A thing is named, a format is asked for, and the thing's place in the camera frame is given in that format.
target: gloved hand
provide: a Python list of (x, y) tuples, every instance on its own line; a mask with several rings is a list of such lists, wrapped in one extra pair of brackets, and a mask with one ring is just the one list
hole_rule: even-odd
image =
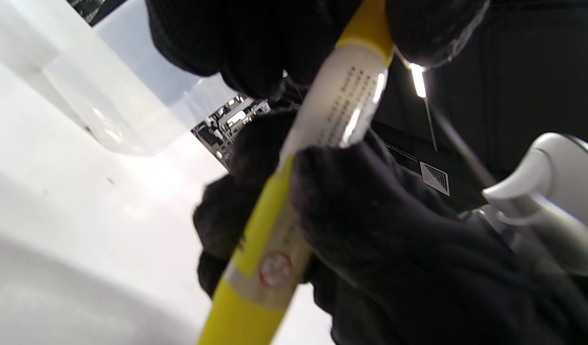
[[(193, 221), (209, 295), (277, 164), (294, 113), (258, 118), (235, 141), (231, 173), (208, 186)], [(316, 304), (340, 345), (523, 344), (543, 298), (493, 232), (458, 220), (368, 133), (349, 149), (294, 159), (290, 202), (315, 258)]]
[[(199, 76), (221, 72), (254, 98), (279, 94), (283, 70), (309, 85), (362, 0), (147, 0), (156, 48)], [(438, 66), (460, 52), (489, 0), (387, 0), (401, 55)]]

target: white plastic part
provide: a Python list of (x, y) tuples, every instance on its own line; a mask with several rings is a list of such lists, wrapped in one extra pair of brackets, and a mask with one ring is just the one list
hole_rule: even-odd
[(221, 77), (170, 64), (151, 41), (143, 0), (129, 0), (77, 37), (47, 78), (107, 149), (153, 155), (235, 95)]
[(309, 146), (346, 147), (364, 138), (387, 80), (385, 62), (363, 46), (341, 46), (325, 61), (280, 153)]
[(557, 261), (588, 275), (588, 144), (555, 133), (539, 137), (507, 179), (483, 192), (497, 210), (506, 203), (533, 207), (523, 217), (499, 214), (511, 225), (534, 225)]

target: plastic container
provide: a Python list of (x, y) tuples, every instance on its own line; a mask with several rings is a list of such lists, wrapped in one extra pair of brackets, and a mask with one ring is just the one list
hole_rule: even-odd
[(220, 76), (194, 76), (160, 55), (143, 0), (123, 4), (44, 73), (88, 133), (130, 155), (158, 153), (235, 94)]

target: yellow tube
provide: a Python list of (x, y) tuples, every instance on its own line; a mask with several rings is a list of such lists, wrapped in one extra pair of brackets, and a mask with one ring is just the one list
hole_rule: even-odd
[[(351, 122), (353, 126), (356, 125), (361, 112), (372, 115), (378, 102), (377, 97), (373, 97), (373, 95), (380, 95), (383, 90), (386, 77), (385, 68), (392, 61), (394, 48), (384, 14), (384, 0), (364, 0), (336, 46), (363, 46), (365, 49), (362, 48), (362, 50), (367, 53), (360, 53), (361, 49), (358, 49), (358, 53), (352, 52), (355, 56), (350, 56), (347, 49), (341, 49), (342, 53), (347, 51), (345, 56), (343, 54), (331, 55), (338, 57), (336, 60), (339, 62), (336, 63), (334, 62), (336, 60), (333, 59), (333, 63), (325, 63), (322, 66), (320, 74), (322, 74), (322, 70), (329, 72), (323, 74), (323, 84), (318, 79), (314, 82), (314, 85), (317, 84), (316, 91), (312, 86), (299, 111), (297, 122), (303, 112), (307, 112), (306, 116), (312, 116), (311, 119), (315, 118), (314, 114), (307, 109), (324, 112), (327, 109), (336, 109), (335, 106), (344, 107), (344, 112), (356, 114), (353, 116), (355, 120)], [(375, 74), (374, 77), (379, 76), (380, 78), (373, 80), (370, 74), (367, 77), (367, 74), (364, 73), (370, 73), (368, 69), (356, 69), (353, 65), (343, 65), (343, 62), (349, 61), (350, 57), (352, 61), (360, 61), (360, 58), (373, 61), (374, 65), (371, 64), (371, 66), (375, 66), (375, 70), (379, 68), (378, 74)], [(342, 78), (333, 81), (333, 72), (334, 74), (344, 74), (344, 76), (339, 75), (338, 77)], [(327, 93), (324, 88), (326, 83), (330, 86), (332, 93)], [(345, 93), (346, 88), (350, 88), (347, 94)], [(357, 101), (352, 100), (351, 103), (346, 101), (333, 104), (334, 100), (325, 100), (325, 97), (320, 97), (331, 94), (334, 97), (338, 96), (340, 100), (342, 97), (351, 97), (352, 93), (349, 91), (352, 90), (357, 92), (359, 96)], [(312, 92), (317, 94), (313, 101), (310, 101)], [(358, 104), (356, 102), (360, 102), (362, 99), (367, 100), (364, 102), (372, 102), (373, 106), (359, 104), (360, 107), (349, 107), (348, 104)], [(316, 105), (316, 102), (321, 102), (322, 107), (312, 106)], [(370, 115), (366, 117), (366, 120), (370, 122)], [(327, 118), (327, 121), (327, 127), (332, 126), (331, 121), (333, 120)], [(295, 129), (297, 122), (290, 130), (290, 136), (293, 138), (300, 135), (300, 132), (294, 132), (301, 130), (301, 128)], [(347, 132), (347, 129), (338, 127), (334, 131), (334, 133)], [(335, 140), (333, 135), (327, 135), (327, 131), (321, 131), (320, 134), (323, 138)], [(314, 144), (322, 144), (322, 142), (319, 139), (313, 141)], [(292, 226), (290, 212), (288, 207), (285, 207), (292, 168), (291, 155), (301, 149), (298, 143), (303, 145), (302, 141), (297, 140), (290, 141), (290, 146), (287, 143), (284, 145), (284, 147), (292, 147), (294, 150), (282, 150), (281, 155), (285, 157), (281, 158), (285, 164), (280, 165), (281, 168), (267, 181), (256, 203), (252, 216), (246, 225), (244, 236), (215, 291), (213, 307), (198, 340), (199, 345), (269, 345), (277, 328), (279, 328), (296, 288), (296, 283), (300, 281), (298, 279), (300, 279), (311, 255), (300, 231)]]

